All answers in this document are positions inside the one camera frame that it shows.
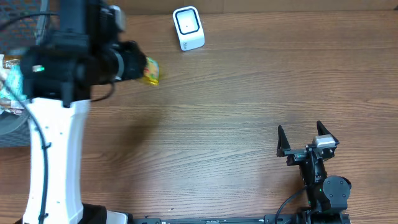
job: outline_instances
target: electrical wire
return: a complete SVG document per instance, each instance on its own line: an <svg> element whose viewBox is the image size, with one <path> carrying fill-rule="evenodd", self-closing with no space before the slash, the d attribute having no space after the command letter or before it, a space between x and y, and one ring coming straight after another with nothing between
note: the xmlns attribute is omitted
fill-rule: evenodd
<svg viewBox="0 0 398 224"><path fill-rule="evenodd" d="M299 196L302 194L305 190L308 189L308 186L304 186L303 189L299 190L298 192L294 193L292 196L290 196L286 201L279 207L278 212L275 214L275 224L278 224L278 217L279 214L281 213L282 209L285 207L286 204L288 204L291 200L293 200L295 197Z"/></svg>
<svg viewBox="0 0 398 224"><path fill-rule="evenodd" d="M111 97L116 89L114 82L110 82L109 84L111 84L111 90L108 92L108 94L102 96L101 98L95 99L95 100L91 100L91 102L98 102L101 100L106 100L109 97Z"/></svg>
<svg viewBox="0 0 398 224"><path fill-rule="evenodd" d="M56 12L35 12L23 16L18 16L12 19L9 19L7 22L3 23L0 25L0 32L5 30L8 26L12 25L13 23L16 23L20 21L21 19L26 19L26 18L31 18L31 17L36 17L36 16L57 16L58 14Z"/></svg>
<svg viewBox="0 0 398 224"><path fill-rule="evenodd" d="M39 224L43 224L44 218L47 217L47 214L45 213L45 206L46 206L46 202L47 202L47 189L49 186L49 159L48 159L48 155L47 155L47 149L49 147L51 147L51 143L46 145L43 130L40 127L39 122L37 121L35 116L30 111L30 109L28 109L28 107L24 104L24 102L22 102L22 100L14 93L14 91L8 86L8 84L6 83L5 80L0 78L0 81L3 83L4 87L12 95L12 97L14 97L18 101L18 103L25 109L25 111L30 116L30 119L35 124L36 131L39 132L40 142L42 144L42 150L43 150L44 173L43 173L42 202L41 202L41 206L40 206L40 215L39 215L38 219L39 219Z"/></svg>
<svg viewBox="0 0 398 224"><path fill-rule="evenodd" d="M310 155L311 155L311 161L312 161L312 175L313 175L313 180L312 180L311 184L315 184L316 175L315 175L315 161L313 160L313 151L310 151Z"/></svg>
<svg viewBox="0 0 398 224"><path fill-rule="evenodd" d="M26 18L31 18L31 17L36 17L36 16L57 16L58 14L56 12L35 12L31 14L26 14L23 16L18 16L12 19L9 19L7 22L3 23L0 25L0 32L4 31L8 26L12 25L13 23L16 23L22 19ZM30 109L22 102L22 100L13 92L13 90L8 86L5 80L0 78L0 81L2 81L4 87L6 90L18 101L19 104L25 109L25 111L28 113L30 116L30 119L33 121L33 123L36 126L36 131L39 132L40 136L40 142L42 144L42 150L43 150L43 165L44 165L44 173L43 173L43 192L42 192L42 201L41 201L41 206L40 206L40 214L39 214L39 224L44 223L44 218L47 217L47 214L45 213L45 206L47 203L47 189L49 186L49 159L47 155L47 148L51 146L51 143L49 145L46 145L45 143L45 138L44 138L44 133L43 130L41 129L39 122L35 118L35 116L32 114Z"/></svg>

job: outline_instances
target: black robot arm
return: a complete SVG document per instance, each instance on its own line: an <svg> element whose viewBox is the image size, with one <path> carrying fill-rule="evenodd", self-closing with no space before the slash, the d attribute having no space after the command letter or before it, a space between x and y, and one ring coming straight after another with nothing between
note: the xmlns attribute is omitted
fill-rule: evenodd
<svg viewBox="0 0 398 224"><path fill-rule="evenodd" d="M60 0L59 30L22 57L28 98L71 102L90 99L92 85L143 76L146 56L134 41L121 42L125 18L102 0Z"/></svg>
<svg viewBox="0 0 398 224"><path fill-rule="evenodd" d="M300 208L296 215L290 217L297 224L315 223L349 223L348 215L342 215L347 209L347 199L351 182L338 176L329 176L323 165L324 161L335 156L339 141L324 125L318 121L318 136L305 149L291 150L282 126L278 127L277 156L287 157L288 166L299 165L304 186L306 187L309 207ZM266 216L267 223L275 223L274 218Z"/></svg>

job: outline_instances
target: plastic bag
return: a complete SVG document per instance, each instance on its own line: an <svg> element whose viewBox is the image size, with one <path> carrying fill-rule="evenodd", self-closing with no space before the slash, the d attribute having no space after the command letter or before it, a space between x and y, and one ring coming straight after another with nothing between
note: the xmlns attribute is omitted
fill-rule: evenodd
<svg viewBox="0 0 398 224"><path fill-rule="evenodd" d="M20 55L0 55L0 78L6 81L7 86L21 100L26 100L26 96L22 94L23 76L19 69L20 59ZM0 82L0 114L3 112L21 115L23 107Z"/></svg>

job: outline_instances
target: gray container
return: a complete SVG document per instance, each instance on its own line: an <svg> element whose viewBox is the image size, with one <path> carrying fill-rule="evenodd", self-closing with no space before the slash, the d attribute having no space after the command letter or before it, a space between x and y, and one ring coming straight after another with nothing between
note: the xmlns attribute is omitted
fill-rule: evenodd
<svg viewBox="0 0 398 224"><path fill-rule="evenodd" d="M47 11L47 9L47 0L1 0L0 23L21 14ZM18 54L18 52L11 50L38 43L44 34L46 19L45 16L25 19L0 33L0 54ZM0 147L29 145L28 118L29 115L26 112L19 116L7 112L0 114Z"/></svg>

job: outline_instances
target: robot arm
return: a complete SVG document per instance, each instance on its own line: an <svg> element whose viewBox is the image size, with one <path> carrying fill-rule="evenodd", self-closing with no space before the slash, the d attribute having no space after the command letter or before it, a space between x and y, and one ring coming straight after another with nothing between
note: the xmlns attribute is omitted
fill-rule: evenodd
<svg viewBox="0 0 398 224"><path fill-rule="evenodd" d="M340 142L320 121L317 122L317 129L319 135L315 136L305 149L291 150L282 126L278 127L277 156L287 157L288 166L300 166L310 206L299 209L296 215L285 215L284 219L290 216L289 219L298 224L350 223L348 215L343 215L342 212L347 209L351 182L344 177L328 177L323 165L324 161L335 156L335 150ZM279 223L274 221L273 215L268 215L264 219L269 223Z"/></svg>
<svg viewBox="0 0 398 224"><path fill-rule="evenodd" d="M119 41L125 30L119 7L60 0L59 16L59 30L21 60L24 94L32 99L27 106L49 145L44 149L30 121L30 192L23 217L29 224L81 223L81 145L91 86L140 78L146 66L135 42ZM108 221L118 218L110 213Z"/></svg>

